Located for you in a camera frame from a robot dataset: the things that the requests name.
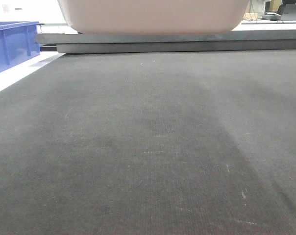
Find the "blue plastic crate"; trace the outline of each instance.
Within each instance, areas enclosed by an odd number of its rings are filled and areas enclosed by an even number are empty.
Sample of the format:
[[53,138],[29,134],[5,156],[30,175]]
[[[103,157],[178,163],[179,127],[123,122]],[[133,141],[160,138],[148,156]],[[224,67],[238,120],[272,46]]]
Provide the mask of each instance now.
[[39,22],[0,22],[0,72],[40,55]]

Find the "white wall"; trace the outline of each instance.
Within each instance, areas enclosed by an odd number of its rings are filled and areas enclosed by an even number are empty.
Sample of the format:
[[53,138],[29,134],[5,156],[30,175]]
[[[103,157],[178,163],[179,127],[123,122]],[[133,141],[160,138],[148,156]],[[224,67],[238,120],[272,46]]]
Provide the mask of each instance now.
[[65,23],[57,0],[0,0],[0,21]]

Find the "floor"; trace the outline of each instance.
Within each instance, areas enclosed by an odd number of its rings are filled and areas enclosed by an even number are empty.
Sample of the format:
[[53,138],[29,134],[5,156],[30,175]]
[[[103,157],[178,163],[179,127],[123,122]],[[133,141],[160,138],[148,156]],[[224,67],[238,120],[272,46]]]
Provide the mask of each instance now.
[[62,54],[58,54],[57,52],[41,52],[39,56],[1,72],[0,91],[37,71],[60,56],[62,56]]
[[0,92],[0,235],[296,235],[295,61],[45,65]]
[[[262,21],[262,20],[244,20],[238,25],[235,31],[246,31],[246,30],[289,30],[296,29],[296,21]],[[46,24],[38,26],[39,33],[66,33],[66,34],[77,34],[77,31],[73,30],[66,24]]]

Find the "gray metal base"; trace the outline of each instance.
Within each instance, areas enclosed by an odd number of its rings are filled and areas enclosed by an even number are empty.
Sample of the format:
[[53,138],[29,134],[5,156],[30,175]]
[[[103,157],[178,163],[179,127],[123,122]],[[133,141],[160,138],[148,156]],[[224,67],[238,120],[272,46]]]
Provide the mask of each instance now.
[[221,35],[38,34],[60,53],[127,53],[296,49],[296,30],[231,31]]

